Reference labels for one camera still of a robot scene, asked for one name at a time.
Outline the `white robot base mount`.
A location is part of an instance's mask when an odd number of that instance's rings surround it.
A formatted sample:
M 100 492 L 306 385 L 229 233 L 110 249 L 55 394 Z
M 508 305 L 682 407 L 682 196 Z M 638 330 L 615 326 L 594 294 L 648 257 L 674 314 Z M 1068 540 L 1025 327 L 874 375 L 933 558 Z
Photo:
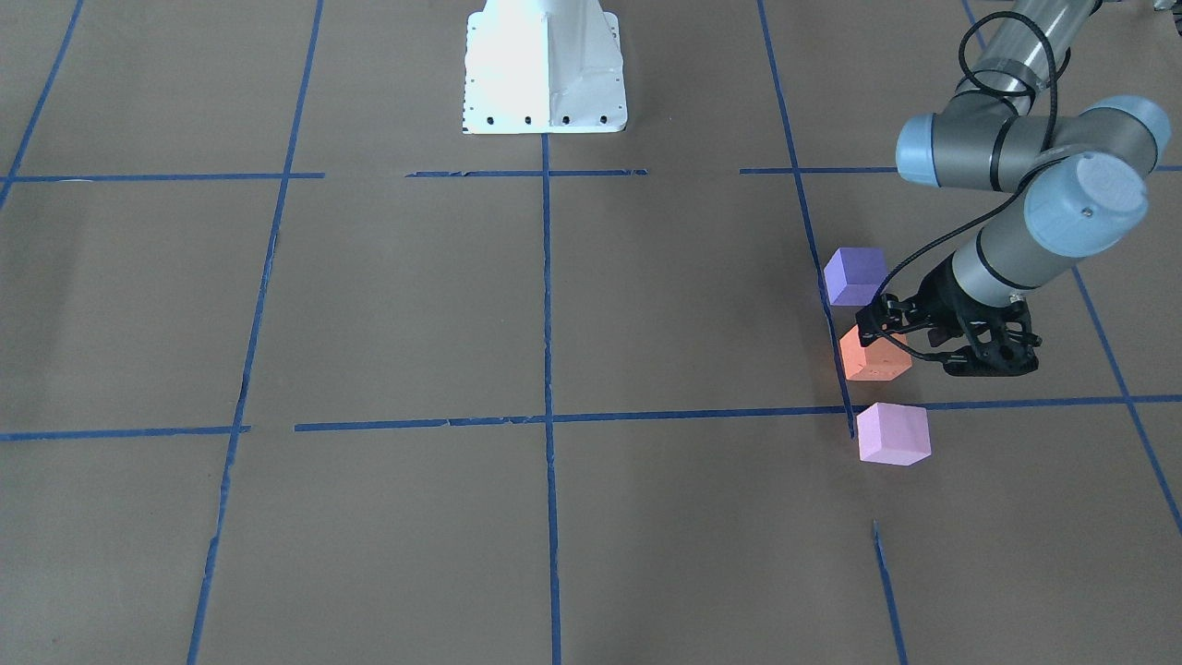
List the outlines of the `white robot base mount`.
M 465 38 L 466 135 L 628 128 L 621 21 L 599 1 L 487 1 Z

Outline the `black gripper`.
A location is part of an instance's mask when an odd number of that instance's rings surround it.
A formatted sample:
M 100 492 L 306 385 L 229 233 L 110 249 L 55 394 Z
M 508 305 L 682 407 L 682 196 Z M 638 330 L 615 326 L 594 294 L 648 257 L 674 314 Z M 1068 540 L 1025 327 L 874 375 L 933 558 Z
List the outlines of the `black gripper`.
M 950 256 L 922 279 L 915 295 L 900 299 L 881 294 L 862 307 L 855 317 L 857 344 L 870 348 L 886 341 L 896 348 L 913 350 L 908 335 L 920 330 L 927 330 L 928 344 L 944 344 L 960 337 L 972 340 L 988 330 L 999 330 L 1000 312 L 966 294 Z

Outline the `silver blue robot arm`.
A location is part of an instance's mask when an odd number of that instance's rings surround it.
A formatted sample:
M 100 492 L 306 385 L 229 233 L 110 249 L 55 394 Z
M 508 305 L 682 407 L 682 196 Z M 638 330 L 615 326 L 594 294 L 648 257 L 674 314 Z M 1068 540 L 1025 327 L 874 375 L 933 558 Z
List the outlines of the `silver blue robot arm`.
M 1106 252 L 1144 219 L 1147 177 L 1164 158 L 1171 122 L 1157 103 L 1117 94 L 1079 115 L 1059 111 L 1071 45 L 1097 1 L 1018 1 L 979 18 L 994 25 L 940 113 L 900 131 L 896 167 L 913 184 L 1002 193 L 1004 202 L 926 252 L 966 236 L 913 296 L 889 270 L 858 311 L 857 345 L 886 344 L 952 374 L 1021 374 L 1043 344 L 1026 296 Z

